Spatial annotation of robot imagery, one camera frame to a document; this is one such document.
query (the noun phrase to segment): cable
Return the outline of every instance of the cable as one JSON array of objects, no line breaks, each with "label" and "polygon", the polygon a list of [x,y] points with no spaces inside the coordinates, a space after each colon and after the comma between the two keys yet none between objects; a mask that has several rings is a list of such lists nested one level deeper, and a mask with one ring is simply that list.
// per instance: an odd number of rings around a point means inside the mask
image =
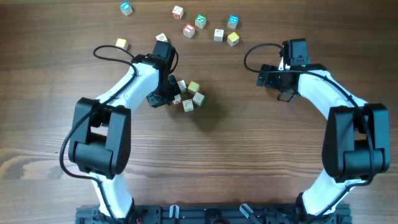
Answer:
[{"label": "cable", "polygon": [[243,64],[244,64],[245,68],[246,68],[247,70],[249,70],[250,72],[259,73],[260,70],[254,70],[254,69],[249,68],[248,65],[246,64],[246,59],[248,58],[249,54],[250,54],[253,50],[255,50],[255,49],[259,48],[259,47],[263,47],[263,46],[275,46],[275,47],[278,47],[279,49],[282,50],[282,47],[281,47],[279,44],[273,44],[273,43],[259,44],[259,45],[257,45],[257,46],[252,47],[252,48],[246,53],[246,55],[244,56],[244,59],[243,59]]},{"label": "cable", "polygon": [[[263,47],[263,46],[276,46],[278,48],[280,48],[282,50],[282,47],[279,44],[273,44],[273,43],[266,43],[266,44],[259,44],[257,46],[254,46],[253,48],[251,48],[246,55],[244,56],[244,60],[243,60],[243,64],[246,67],[246,69],[248,69],[251,72],[256,72],[259,73],[260,70],[254,70],[248,67],[248,65],[246,64],[246,59],[248,57],[248,55],[255,49],[259,48],[259,47]],[[305,72],[305,71],[297,71],[297,70],[283,70],[283,71],[263,71],[263,73],[300,73],[300,74],[307,74],[307,75],[313,75],[315,77],[318,78],[322,78],[324,79],[324,81],[327,81],[328,83],[332,84],[338,91],[340,91],[346,98],[347,100],[353,104],[355,110],[357,110],[359,117],[361,117],[361,122],[363,125],[363,128],[365,130],[366,133],[366,139],[368,140],[368,147],[369,147],[369,168],[370,168],[370,172],[369,172],[369,176],[368,179],[366,180],[366,182],[364,183],[356,183],[356,184],[350,184],[347,185],[346,188],[344,189],[344,191],[342,191],[342,193],[339,194],[339,196],[337,196],[337,198],[332,201],[332,203],[330,205],[328,205],[326,208],[324,208],[318,215],[313,216],[309,221],[305,222],[306,224],[310,224],[312,222],[314,222],[315,220],[317,220],[319,217],[321,217],[323,214],[325,214],[328,210],[330,210],[331,208],[333,208],[333,206],[335,206],[343,197],[346,193],[348,193],[353,187],[364,187],[369,185],[372,181],[373,181],[373,177],[374,177],[374,155],[373,155],[373,144],[372,144],[372,137],[371,137],[371,132],[369,130],[369,126],[365,120],[365,116],[363,115],[361,109],[359,108],[358,104],[353,100],[353,96],[347,94],[347,92],[345,92],[339,85],[337,85],[335,82],[331,81],[327,76],[323,76],[323,75],[319,75],[317,73],[314,72]]]},{"label": "cable", "polygon": [[100,193],[101,193],[101,196],[102,196],[102,198],[103,198],[103,200],[104,200],[106,210],[108,211],[109,215],[111,216],[113,222],[114,222],[115,224],[117,224],[118,221],[117,221],[116,217],[114,216],[114,214],[113,214],[113,212],[112,212],[112,210],[111,210],[111,208],[110,208],[110,206],[109,206],[108,199],[106,198],[106,195],[105,195],[105,192],[104,192],[104,188],[103,188],[103,186],[102,186],[102,182],[101,182],[99,179],[94,178],[94,177],[89,177],[89,176],[84,176],[84,175],[76,175],[76,174],[71,173],[71,172],[65,167],[65,164],[64,164],[64,162],[63,162],[63,155],[64,155],[64,153],[65,153],[65,149],[66,149],[66,147],[67,147],[67,143],[68,143],[68,141],[70,140],[70,138],[72,137],[73,133],[79,128],[79,126],[80,126],[87,118],[89,118],[91,115],[93,115],[94,113],[96,113],[98,110],[100,110],[101,108],[103,108],[105,105],[107,105],[107,104],[108,104],[109,102],[111,102],[112,100],[115,100],[116,97],[117,97],[124,89],[126,89],[127,86],[129,86],[129,85],[132,83],[132,81],[137,77],[137,68],[136,68],[131,62],[127,62],[127,61],[119,60],[119,59],[115,59],[115,58],[101,57],[101,56],[98,56],[98,55],[95,54],[95,52],[96,52],[98,49],[101,49],[101,48],[104,48],[104,47],[112,47],[112,48],[116,48],[116,49],[122,50],[123,52],[127,53],[127,54],[130,55],[132,58],[134,58],[134,56],[133,56],[132,54],[130,54],[127,50],[124,50],[124,49],[122,49],[122,48],[120,48],[120,47],[116,47],[116,46],[113,46],[113,45],[102,45],[102,46],[99,46],[99,47],[97,47],[97,48],[94,49],[93,55],[94,55],[95,57],[100,58],[100,59],[103,59],[103,60],[110,60],[110,61],[114,61],[114,62],[126,63],[126,64],[128,64],[128,65],[130,65],[130,66],[132,67],[132,69],[134,70],[134,73],[132,74],[132,77],[130,78],[130,80],[127,81],[126,84],[124,84],[115,94],[113,94],[111,97],[109,97],[109,99],[107,99],[106,101],[102,102],[100,105],[98,105],[98,106],[96,106],[95,108],[93,108],[91,111],[89,111],[87,114],[85,114],[76,124],[74,124],[74,125],[72,126],[71,130],[69,131],[69,133],[67,134],[67,136],[66,136],[65,139],[63,140],[63,143],[62,143],[62,146],[61,146],[61,151],[60,151],[60,166],[61,166],[61,169],[62,169],[66,174],[68,174],[70,177],[74,177],[74,178],[77,178],[77,179],[92,180],[92,181],[95,181],[95,182],[98,184],[98,188],[99,188],[99,191],[100,191]]},{"label": "cable", "polygon": [[174,68],[170,70],[170,73],[169,73],[169,74],[171,74],[171,73],[174,72],[174,70],[175,70],[175,68],[177,67],[177,64],[178,64],[178,52],[177,52],[177,51],[175,51],[175,55],[177,56],[177,60],[175,61]]}]

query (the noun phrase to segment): black mounting base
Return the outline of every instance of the black mounting base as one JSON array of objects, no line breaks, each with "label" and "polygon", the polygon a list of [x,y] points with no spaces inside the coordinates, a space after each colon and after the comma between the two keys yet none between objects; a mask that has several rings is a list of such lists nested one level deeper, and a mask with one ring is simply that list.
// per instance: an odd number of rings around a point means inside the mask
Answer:
[{"label": "black mounting base", "polygon": [[[295,221],[294,203],[270,204],[251,207],[255,217],[263,224],[298,224]],[[135,206],[128,220],[120,220],[127,224],[253,224],[240,211],[239,207],[161,207],[156,205]],[[104,216],[98,206],[78,208],[75,224],[114,224]],[[325,215],[322,220],[313,224],[351,224],[349,205],[337,205],[333,214]]]}]

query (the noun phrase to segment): wooden block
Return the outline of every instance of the wooden block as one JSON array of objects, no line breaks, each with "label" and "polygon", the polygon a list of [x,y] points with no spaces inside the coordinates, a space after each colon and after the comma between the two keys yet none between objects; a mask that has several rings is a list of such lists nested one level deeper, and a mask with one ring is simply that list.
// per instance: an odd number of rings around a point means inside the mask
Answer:
[{"label": "wooden block", "polygon": [[184,27],[184,35],[186,35],[187,37],[191,38],[194,34],[195,34],[195,27],[191,24],[187,24]]},{"label": "wooden block", "polygon": [[120,4],[120,10],[122,10],[123,14],[126,16],[132,13],[132,7],[128,2]]},{"label": "wooden block", "polygon": [[129,47],[129,44],[124,39],[118,39],[118,41],[116,41],[116,46],[121,47],[124,50],[127,50],[127,48]]},{"label": "wooden block", "polygon": [[192,93],[192,94],[195,94],[195,93],[197,93],[199,91],[199,87],[200,87],[199,84],[197,84],[194,81],[192,81],[191,83],[189,83],[188,92]]},{"label": "wooden block", "polygon": [[180,6],[174,6],[172,13],[174,19],[181,19],[182,15],[184,15],[184,9]]},{"label": "wooden block", "polygon": [[201,106],[205,101],[205,96],[200,93],[196,93],[195,96],[193,96],[192,101],[194,104]]},{"label": "wooden block", "polygon": [[228,20],[228,27],[231,29],[236,29],[236,26],[238,25],[238,21],[239,21],[238,16],[231,15]]},{"label": "wooden block", "polygon": [[216,29],[214,31],[214,41],[223,41],[224,30]]},{"label": "wooden block", "polygon": [[182,93],[185,93],[187,91],[187,86],[186,86],[184,80],[178,81],[177,84],[178,84],[178,87],[180,87],[180,90]]},{"label": "wooden block", "polygon": [[204,26],[206,25],[206,17],[199,14],[197,19],[195,20],[195,25],[201,29],[204,28]]},{"label": "wooden block", "polygon": [[182,105],[184,106],[184,111],[193,111],[193,103],[192,100],[184,100],[182,101]]},{"label": "wooden block", "polygon": [[178,94],[174,96],[173,105],[179,105],[181,103],[181,96]]},{"label": "wooden block", "polygon": [[231,46],[235,46],[237,43],[239,43],[239,36],[233,32],[232,34],[228,35],[228,38],[226,40]]},{"label": "wooden block", "polygon": [[160,41],[163,41],[163,42],[167,42],[166,35],[164,35],[164,34],[159,34],[159,35],[157,35],[157,36],[156,36],[156,40],[160,40]]}]

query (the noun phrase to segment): white arm segment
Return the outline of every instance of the white arm segment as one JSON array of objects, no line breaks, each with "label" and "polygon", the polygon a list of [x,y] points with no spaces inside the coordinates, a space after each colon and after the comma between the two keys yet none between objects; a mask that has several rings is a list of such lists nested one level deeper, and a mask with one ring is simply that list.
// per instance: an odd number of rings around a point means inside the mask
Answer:
[{"label": "white arm segment", "polygon": [[[154,69],[150,65],[143,63],[135,64],[138,74],[132,83],[123,90],[116,100],[108,103],[110,106],[122,105],[131,110],[131,114],[135,112],[137,107],[142,103],[149,93],[152,93],[159,85],[159,71]],[[100,102],[104,102],[109,99],[115,92],[117,92],[124,84],[126,84],[134,70],[130,67],[127,74],[114,86],[110,91],[97,97]],[[88,176],[95,177],[102,181],[104,193],[108,203],[110,204],[111,210],[116,218],[125,218],[130,210],[132,204],[132,197],[127,190],[126,180],[124,178],[124,171],[115,175],[112,180],[107,179],[104,175],[95,174],[90,172]],[[99,198],[99,210],[103,214],[109,216],[104,200],[101,196],[100,189],[96,182],[94,184],[95,191]]]},{"label": "white arm segment", "polygon": [[[328,79],[339,85],[347,94],[350,93],[338,84],[330,75],[328,71],[313,70],[311,72],[317,73],[322,76],[327,76]],[[305,98],[309,99],[319,111],[328,119],[329,109],[333,106],[348,106],[354,105],[349,102],[346,97],[336,89],[333,85],[324,81],[322,78],[314,77],[313,75],[301,74],[298,80],[298,92]],[[363,106],[366,101],[353,96],[353,100],[358,106]],[[304,192],[303,204],[308,214],[317,215],[328,205],[330,205],[345,189],[347,185],[353,183],[362,183],[363,180],[347,180],[344,183],[336,183],[334,178],[330,177],[326,170],[323,169],[318,176],[315,183]],[[325,215],[333,213],[338,203]]]}]

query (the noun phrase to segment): wooden surface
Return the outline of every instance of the wooden surface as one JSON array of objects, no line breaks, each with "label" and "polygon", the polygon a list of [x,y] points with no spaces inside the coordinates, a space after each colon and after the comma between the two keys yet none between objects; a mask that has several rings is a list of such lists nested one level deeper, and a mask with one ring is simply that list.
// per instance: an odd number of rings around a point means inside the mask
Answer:
[{"label": "wooden surface", "polygon": [[[345,202],[355,223],[397,222],[396,2],[134,1],[127,17],[118,1],[63,2],[0,6],[0,223],[73,223],[77,207],[98,203],[91,183],[69,178],[58,162],[76,102],[127,71],[92,51],[126,38],[134,55],[151,53],[163,32],[180,54],[175,76],[195,80],[206,98],[191,113],[143,102],[132,117],[126,178],[137,205],[293,202],[312,185],[322,170],[325,118],[304,98],[278,102],[278,92],[256,87],[257,75],[243,67],[254,45],[304,37],[313,63],[356,96],[387,106],[390,169]],[[172,18],[174,5],[184,8],[181,21]],[[206,26],[188,39],[182,29],[199,13]],[[230,14],[239,16],[236,30],[227,28]],[[225,30],[224,42],[213,41],[215,28]],[[241,38],[235,47],[225,39],[232,31]],[[279,64],[277,49],[249,57],[255,69],[262,63]]]}]

